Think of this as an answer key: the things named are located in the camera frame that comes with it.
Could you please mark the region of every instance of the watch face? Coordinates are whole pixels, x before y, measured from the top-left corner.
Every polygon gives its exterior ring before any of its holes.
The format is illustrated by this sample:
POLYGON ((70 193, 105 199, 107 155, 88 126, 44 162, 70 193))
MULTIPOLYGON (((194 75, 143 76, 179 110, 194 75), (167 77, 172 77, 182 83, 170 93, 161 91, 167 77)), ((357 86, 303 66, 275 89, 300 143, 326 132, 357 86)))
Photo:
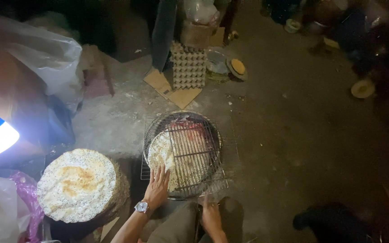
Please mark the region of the watch face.
POLYGON ((139 212, 145 212, 148 208, 147 202, 139 202, 136 207, 134 207, 139 212))

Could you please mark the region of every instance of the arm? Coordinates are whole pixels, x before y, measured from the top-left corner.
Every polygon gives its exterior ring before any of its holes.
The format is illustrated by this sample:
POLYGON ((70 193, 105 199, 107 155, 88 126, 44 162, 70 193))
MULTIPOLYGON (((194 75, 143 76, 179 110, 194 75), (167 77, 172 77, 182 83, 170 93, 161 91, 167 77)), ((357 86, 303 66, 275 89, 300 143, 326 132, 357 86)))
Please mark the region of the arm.
POLYGON ((208 202, 208 194, 208 191, 205 192, 202 211, 202 227, 214 243, 228 243, 226 234, 221 227, 219 206, 217 203, 208 202))
MULTIPOLYGON (((149 210, 153 212, 159 206, 167 201, 168 184, 170 170, 165 173, 165 165, 157 168, 157 178, 154 177, 154 170, 151 170, 151 178, 145 192, 143 202, 147 202, 149 210)), ((134 211, 126 223, 119 229, 111 243, 136 243, 143 230, 143 227, 148 222, 147 214, 134 211)))

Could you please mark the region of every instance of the pants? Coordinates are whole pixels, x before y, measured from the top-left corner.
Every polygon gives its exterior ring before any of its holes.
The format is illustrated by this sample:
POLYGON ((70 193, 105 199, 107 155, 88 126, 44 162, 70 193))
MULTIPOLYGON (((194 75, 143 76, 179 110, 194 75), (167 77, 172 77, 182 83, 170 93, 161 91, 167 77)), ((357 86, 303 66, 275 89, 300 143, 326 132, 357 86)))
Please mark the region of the pants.
MULTIPOLYGON (((242 242, 242 205, 229 197, 219 202, 222 228, 230 243, 242 242)), ((188 202, 169 216, 149 237, 147 243, 212 243, 209 235, 204 234, 197 240, 196 229, 201 228, 199 205, 188 202)))

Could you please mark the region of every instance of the concrete floor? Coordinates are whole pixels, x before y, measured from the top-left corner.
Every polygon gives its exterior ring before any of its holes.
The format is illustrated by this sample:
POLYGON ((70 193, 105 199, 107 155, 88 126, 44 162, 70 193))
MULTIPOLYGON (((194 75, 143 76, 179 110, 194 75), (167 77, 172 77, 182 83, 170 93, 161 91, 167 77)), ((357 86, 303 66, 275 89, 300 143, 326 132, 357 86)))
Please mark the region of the concrete floor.
MULTIPOLYGON (((286 33, 259 9, 242 4, 233 25, 240 39, 227 47, 244 61, 249 80, 210 83, 187 107, 237 143, 239 156, 230 146, 235 153, 223 162, 234 176, 225 194, 244 206, 244 241, 314 242, 292 219, 326 202, 372 221, 385 207, 381 185, 389 188, 389 127, 374 116, 371 100, 349 97, 357 78, 343 54, 311 56, 314 39, 286 33)), ((76 147, 136 161, 145 119, 177 107, 143 82, 149 56, 122 67, 113 75, 115 96, 85 100, 73 127, 76 147)))

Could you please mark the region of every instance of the hand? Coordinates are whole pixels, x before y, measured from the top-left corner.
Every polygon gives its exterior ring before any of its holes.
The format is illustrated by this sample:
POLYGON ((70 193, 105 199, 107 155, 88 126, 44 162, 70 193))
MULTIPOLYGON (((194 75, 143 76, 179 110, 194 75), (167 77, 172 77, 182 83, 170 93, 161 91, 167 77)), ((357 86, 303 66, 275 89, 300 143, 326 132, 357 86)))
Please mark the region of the hand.
POLYGON ((226 235, 221 226, 221 217, 219 206, 217 203, 208 202, 208 191, 205 192, 203 212, 202 212, 202 227, 214 241, 218 242, 227 242, 226 235))
POLYGON ((149 185, 145 192, 145 197, 142 201, 147 202, 148 206, 154 211, 163 205, 168 198, 168 184, 169 184, 170 170, 165 173, 165 165, 157 167, 157 173, 151 170, 151 177, 149 185))

